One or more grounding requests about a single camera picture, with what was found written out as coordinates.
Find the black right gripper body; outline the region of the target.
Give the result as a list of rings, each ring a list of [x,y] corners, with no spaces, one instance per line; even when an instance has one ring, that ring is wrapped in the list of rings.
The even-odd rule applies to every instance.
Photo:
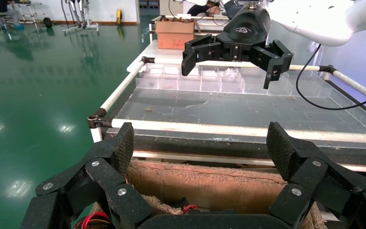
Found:
[[[253,47],[265,46],[270,28],[271,19],[266,9],[243,7],[216,36],[221,44],[222,60],[250,62],[255,56]]]

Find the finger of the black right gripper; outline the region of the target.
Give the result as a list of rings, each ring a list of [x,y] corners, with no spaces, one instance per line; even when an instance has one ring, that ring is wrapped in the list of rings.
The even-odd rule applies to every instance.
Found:
[[[188,76],[198,62],[214,61],[221,58],[222,44],[207,34],[185,43],[182,60],[182,75]]]
[[[273,40],[264,48],[254,46],[251,49],[251,63],[266,72],[264,89],[270,82],[278,81],[281,73],[290,68],[293,54],[279,40]]]

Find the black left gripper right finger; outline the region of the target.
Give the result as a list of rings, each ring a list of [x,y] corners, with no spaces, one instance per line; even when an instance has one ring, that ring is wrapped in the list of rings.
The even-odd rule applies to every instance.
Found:
[[[328,208],[349,229],[366,229],[366,177],[329,159],[314,143],[291,137],[271,122],[266,137],[269,156],[286,186],[270,214],[300,228],[315,202]]]

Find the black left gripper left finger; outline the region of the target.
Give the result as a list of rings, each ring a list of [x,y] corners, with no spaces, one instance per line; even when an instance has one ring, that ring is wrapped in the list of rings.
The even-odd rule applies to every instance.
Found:
[[[41,182],[21,223],[23,229],[69,229],[85,208],[97,203],[117,228],[135,229],[152,207],[126,182],[133,155],[130,122],[118,134],[93,144],[80,162]]]

